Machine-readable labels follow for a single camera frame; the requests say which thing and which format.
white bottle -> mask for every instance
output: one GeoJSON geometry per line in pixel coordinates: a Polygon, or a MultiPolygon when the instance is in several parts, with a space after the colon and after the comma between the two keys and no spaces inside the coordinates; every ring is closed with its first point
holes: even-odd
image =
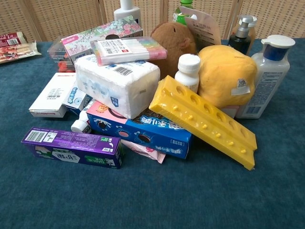
{"type": "Polygon", "coordinates": [[[122,19],[132,15],[133,19],[142,26],[141,10],[139,7],[133,5],[133,0],[120,0],[121,8],[114,11],[114,20],[122,19]]]}
{"type": "Polygon", "coordinates": [[[258,68],[255,93],[246,105],[239,108],[237,118],[260,118],[290,68],[287,56],[289,48],[295,44],[292,38],[271,35],[262,39],[262,44],[262,52],[251,57],[258,68]]]}
{"type": "Polygon", "coordinates": [[[183,54],[179,58],[175,80],[197,93],[199,85],[200,57],[194,54],[183,54]]]}
{"type": "Polygon", "coordinates": [[[92,99],[87,106],[80,112],[80,117],[71,126],[72,132],[89,134],[91,126],[86,111],[94,104],[96,100],[92,99]]]}

pink wrapper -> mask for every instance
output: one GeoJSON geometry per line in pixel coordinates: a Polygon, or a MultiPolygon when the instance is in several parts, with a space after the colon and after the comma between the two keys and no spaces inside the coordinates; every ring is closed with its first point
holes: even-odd
{"type": "Polygon", "coordinates": [[[126,140],[121,139],[121,142],[123,145],[127,146],[128,148],[130,148],[132,151],[142,155],[142,156],[146,156],[152,160],[157,160],[160,164],[162,164],[165,155],[164,153],[161,153],[157,150],[145,147],[145,146],[141,146],[138,144],[135,144],[133,142],[129,142],[126,140]]]}

white box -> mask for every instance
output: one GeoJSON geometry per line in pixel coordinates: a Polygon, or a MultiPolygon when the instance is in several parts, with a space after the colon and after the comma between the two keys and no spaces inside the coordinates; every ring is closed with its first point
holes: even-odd
{"type": "Polygon", "coordinates": [[[34,117],[62,118],[67,108],[62,104],[75,83],[75,73],[55,73],[30,106],[34,117]]]}
{"type": "Polygon", "coordinates": [[[80,112],[87,106],[91,99],[91,96],[87,95],[85,92],[78,88],[77,82],[75,80],[74,85],[68,92],[62,104],[66,106],[68,111],[79,116],[80,112]]]}
{"type": "Polygon", "coordinates": [[[98,66],[94,54],[77,59],[75,71],[83,92],[131,119],[149,107],[160,80],[160,69],[152,63],[98,66]]]}

colored markers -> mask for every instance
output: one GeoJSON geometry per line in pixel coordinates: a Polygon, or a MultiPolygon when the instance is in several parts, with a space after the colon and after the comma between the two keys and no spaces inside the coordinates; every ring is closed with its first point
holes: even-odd
{"type": "Polygon", "coordinates": [[[167,50],[151,37],[91,41],[99,66],[166,59],[167,50]]]}

oreo box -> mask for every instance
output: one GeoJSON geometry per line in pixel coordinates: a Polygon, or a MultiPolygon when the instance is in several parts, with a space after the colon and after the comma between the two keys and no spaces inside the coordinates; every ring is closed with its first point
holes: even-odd
{"type": "Polygon", "coordinates": [[[122,164],[118,137],[33,127],[21,143],[40,158],[110,168],[120,168],[122,164]]]}
{"type": "Polygon", "coordinates": [[[126,119],[96,101],[87,110],[87,115],[91,128],[105,135],[120,137],[179,158],[187,156],[192,134],[149,109],[135,119],[126,119]]]}

